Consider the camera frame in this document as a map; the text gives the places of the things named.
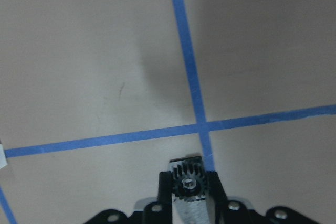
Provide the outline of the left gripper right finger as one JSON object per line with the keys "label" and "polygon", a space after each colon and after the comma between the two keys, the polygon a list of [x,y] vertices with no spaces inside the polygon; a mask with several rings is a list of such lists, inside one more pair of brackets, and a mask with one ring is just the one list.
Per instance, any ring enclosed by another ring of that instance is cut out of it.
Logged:
{"label": "left gripper right finger", "polygon": [[225,223],[224,208],[227,203],[227,195],[218,173],[214,170],[208,170],[203,158],[202,162],[206,174],[207,189],[205,190],[205,202],[202,203],[201,223]]}

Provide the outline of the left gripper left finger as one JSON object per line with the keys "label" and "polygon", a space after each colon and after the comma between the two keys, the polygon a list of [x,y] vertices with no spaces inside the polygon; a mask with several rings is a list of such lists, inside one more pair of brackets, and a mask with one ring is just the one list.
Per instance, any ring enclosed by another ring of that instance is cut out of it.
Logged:
{"label": "left gripper left finger", "polygon": [[157,201],[161,205],[162,209],[160,214],[160,223],[173,223],[172,214],[172,189],[173,189],[173,177],[170,170],[159,173],[159,186]]}

